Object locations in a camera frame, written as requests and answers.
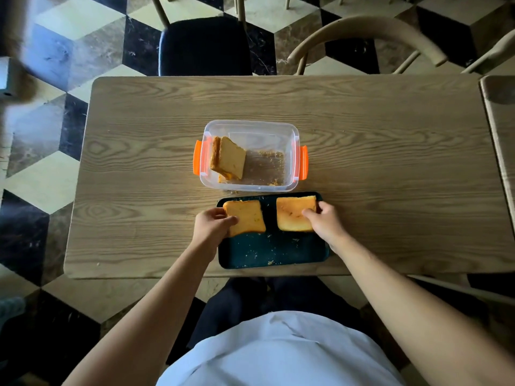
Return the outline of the dark green rectangular tray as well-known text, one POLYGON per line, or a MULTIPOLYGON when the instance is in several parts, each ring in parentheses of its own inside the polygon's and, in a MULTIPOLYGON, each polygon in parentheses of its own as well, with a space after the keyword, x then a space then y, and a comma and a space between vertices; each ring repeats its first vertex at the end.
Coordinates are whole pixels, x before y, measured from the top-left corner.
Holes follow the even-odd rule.
POLYGON ((284 232, 277 225, 276 199, 304 196, 314 196, 317 201, 322 200, 322 196, 315 191, 220 199, 217 207, 222 207, 227 201, 259 201, 266 225, 265 233, 242 233, 222 240, 218 248, 220 266, 226 270, 233 270, 325 261, 329 257, 330 248, 316 233, 284 232))

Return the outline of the wooden side table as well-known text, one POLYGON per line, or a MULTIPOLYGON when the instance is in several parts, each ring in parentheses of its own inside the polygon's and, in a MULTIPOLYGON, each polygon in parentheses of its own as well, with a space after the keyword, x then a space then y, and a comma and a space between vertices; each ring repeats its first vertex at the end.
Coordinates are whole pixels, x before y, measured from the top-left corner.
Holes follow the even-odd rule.
POLYGON ((515 234, 515 76, 482 77, 480 89, 515 234))

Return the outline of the person's white shirt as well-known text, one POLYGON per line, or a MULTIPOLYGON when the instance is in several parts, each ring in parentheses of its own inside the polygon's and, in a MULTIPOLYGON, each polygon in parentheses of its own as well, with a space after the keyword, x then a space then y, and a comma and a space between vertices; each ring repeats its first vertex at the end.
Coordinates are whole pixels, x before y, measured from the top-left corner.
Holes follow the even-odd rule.
POLYGON ((404 386, 367 335, 329 318, 278 311, 197 343, 156 386, 404 386))

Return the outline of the clear container with orange clips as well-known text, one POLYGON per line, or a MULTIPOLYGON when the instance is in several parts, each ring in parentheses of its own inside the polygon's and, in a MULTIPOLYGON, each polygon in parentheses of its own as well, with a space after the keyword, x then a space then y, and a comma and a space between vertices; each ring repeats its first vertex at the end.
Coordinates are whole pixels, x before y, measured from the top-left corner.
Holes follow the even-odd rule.
POLYGON ((289 192, 307 178, 308 150, 290 123, 213 120, 196 141, 193 173, 204 186, 223 191, 289 192), (228 179, 211 168, 215 138, 246 151, 241 179, 228 179))

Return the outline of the person's left hand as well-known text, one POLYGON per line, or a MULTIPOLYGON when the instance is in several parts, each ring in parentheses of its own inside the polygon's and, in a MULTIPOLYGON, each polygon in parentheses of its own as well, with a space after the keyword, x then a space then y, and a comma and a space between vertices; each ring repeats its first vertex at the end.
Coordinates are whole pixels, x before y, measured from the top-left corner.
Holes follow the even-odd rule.
POLYGON ((222 219, 227 217, 222 207, 213 207, 196 215, 190 247, 208 261, 212 261, 217 248, 226 237, 222 234, 222 219))

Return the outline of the person's right hand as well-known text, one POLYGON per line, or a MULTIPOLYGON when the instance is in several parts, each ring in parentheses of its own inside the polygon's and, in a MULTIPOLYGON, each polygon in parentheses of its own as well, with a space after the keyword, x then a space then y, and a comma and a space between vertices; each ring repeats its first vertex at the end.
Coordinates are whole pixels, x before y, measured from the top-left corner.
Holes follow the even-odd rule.
POLYGON ((344 229, 334 206, 319 201, 317 212, 321 214, 321 221, 311 223, 314 232, 325 240, 334 253, 341 257, 349 243, 352 242, 352 237, 344 229))

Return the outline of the toasted bread slice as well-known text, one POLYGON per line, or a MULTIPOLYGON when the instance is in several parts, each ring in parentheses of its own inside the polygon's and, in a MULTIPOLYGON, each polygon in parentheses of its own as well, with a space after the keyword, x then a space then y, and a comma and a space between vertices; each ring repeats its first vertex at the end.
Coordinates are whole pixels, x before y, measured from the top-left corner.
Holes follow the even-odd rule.
POLYGON ((209 168, 222 175, 226 180, 242 180, 246 150, 230 140, 229 137, 215 136, 209 168))
POLYGON ((277 226, 284 232, 313 232, 311 222, 302 214, 305 209, 317 212, 315 195, 276 199, 277 226))
POLYGON ((261 204, 258 200, 227 201, 222 207, 228 216, 235 216, 238 218, 237 224, 231 226, 229 229, 230 238, 242 233, 266 232, 261 204))

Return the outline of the grey metal object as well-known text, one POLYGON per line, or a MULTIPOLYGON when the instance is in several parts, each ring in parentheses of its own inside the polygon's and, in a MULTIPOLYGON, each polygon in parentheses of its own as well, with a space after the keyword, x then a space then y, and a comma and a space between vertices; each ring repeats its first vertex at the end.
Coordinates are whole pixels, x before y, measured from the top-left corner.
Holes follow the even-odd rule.
POLYGON ((12 57, 0 57, 0 100, 14 99, 19 96, 22 66, 12 57))

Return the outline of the person's left forearm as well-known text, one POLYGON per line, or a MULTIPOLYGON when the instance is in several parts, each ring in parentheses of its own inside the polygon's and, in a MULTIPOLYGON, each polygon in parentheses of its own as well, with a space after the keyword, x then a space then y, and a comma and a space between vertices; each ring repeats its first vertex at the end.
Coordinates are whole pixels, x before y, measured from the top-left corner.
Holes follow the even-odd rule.
POLYGON ((216 245, 191 243, 62 386, 155 386, 215 254, 216 245))

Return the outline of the chair with black seat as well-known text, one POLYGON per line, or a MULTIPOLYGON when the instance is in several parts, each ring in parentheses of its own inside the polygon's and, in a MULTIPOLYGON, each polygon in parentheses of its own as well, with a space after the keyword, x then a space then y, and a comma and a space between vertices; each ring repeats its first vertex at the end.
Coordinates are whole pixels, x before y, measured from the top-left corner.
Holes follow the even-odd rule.
POLYGON ((236 0, 238 19, 207 17, 170 23, 159 0, 152 0, 164 25, 158 76, 252 76, 244 0, 236 0))

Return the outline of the person's right forearm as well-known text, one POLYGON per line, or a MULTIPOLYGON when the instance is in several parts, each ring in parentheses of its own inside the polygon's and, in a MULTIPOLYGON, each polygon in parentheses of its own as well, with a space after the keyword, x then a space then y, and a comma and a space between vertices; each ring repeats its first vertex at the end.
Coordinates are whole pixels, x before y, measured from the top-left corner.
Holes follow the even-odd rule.
POLYGON ((431 386, 515 386, 515 358, 477 323, 378 259, 352 237, 329 244, 431 386))

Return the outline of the light wooden chair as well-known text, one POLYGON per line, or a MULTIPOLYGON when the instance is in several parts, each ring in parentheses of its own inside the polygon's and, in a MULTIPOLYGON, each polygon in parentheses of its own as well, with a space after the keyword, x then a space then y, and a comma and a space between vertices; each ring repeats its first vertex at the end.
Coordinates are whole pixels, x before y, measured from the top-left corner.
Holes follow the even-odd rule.
POLYGON ((462 70, 461 74, 468 74, 475 71, 478 67, 488 60, 502 57, 515 51, 515 29, 505 34, 490 50, 475 60, 472 64, 462 70))

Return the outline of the person's dark trousers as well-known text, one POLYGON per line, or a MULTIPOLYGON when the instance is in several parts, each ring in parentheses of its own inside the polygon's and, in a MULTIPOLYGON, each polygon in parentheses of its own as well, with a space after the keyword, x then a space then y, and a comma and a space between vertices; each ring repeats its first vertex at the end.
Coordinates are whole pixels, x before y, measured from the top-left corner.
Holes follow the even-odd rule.
POLYGON ((333 293, 318 277, 237 277, 210 298, 187 344, 227 331, 241 322, 274 311, 301 311, 329 318, 356 329, 379 343, 360 312, 333 293))

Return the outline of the wooden chair with curved backrest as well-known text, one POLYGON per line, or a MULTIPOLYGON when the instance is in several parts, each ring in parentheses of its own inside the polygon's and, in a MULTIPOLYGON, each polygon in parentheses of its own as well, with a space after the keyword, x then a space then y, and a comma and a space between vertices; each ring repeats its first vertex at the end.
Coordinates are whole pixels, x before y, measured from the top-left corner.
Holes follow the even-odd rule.
POLYGON ((384 16, 348 16, 320 28, 301 42, 288 56, 288 64, 298 66, 296 75, 305 72, 308 52, 315 46, 334 40, 349 38, 379 38, 412 47, 415 51, 393 72, 403 74, 415 59, 424 55, 435 67, 444 64, 448 58, 429 38, 402 20, 384 16))

